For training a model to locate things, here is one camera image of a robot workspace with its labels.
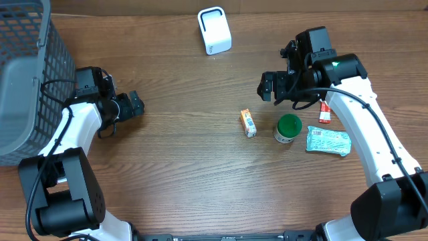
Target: green cup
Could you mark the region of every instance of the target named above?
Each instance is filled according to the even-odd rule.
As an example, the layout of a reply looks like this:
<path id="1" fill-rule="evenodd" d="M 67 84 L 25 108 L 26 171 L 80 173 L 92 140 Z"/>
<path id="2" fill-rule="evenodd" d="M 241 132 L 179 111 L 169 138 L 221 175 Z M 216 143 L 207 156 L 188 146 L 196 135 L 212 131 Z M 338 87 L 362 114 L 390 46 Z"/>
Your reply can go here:
<path id="1" fill-rule="evenodd" d="M 278 121 L 274 137 L 280 143 L 290 143 L 302 130 L 302 121 L 295 114 L 286 114 Z"/>

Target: wooden table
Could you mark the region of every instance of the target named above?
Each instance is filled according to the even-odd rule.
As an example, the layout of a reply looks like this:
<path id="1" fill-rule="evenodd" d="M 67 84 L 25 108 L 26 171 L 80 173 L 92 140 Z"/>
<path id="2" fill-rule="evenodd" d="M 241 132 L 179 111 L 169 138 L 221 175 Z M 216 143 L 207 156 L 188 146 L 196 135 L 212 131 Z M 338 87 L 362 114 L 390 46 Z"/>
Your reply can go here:
<path id="1" fill-rule="evenodd" d="M 325 25 L 339 54 L 355 53 L 405 148 L 428 168 L 428 15 L 287 13 L 229 15 L 233 47 L 207 56 L 196 16 L 57 18 L 78 67 L 101 66 L 119 92 L 137 90 L 146 113 L 94 139 L 89 160 L 108 210 L 142 233 L 218 234 L 312 229 L 341 218 L 367 186 L 355 151 L 305 152 L 319 106 L 295 112 L 256 94 L 261 74 L 285 70 L 279 50 Z M 243 134 L 249 108 L 257 137 Z M 297 114 L 294 143 L 273 139 L 276 121 Z M 27 240 L 16 167 L 0 168 L 0 240 Z M 393 240 L 426 240 L 428 230 Z"/>

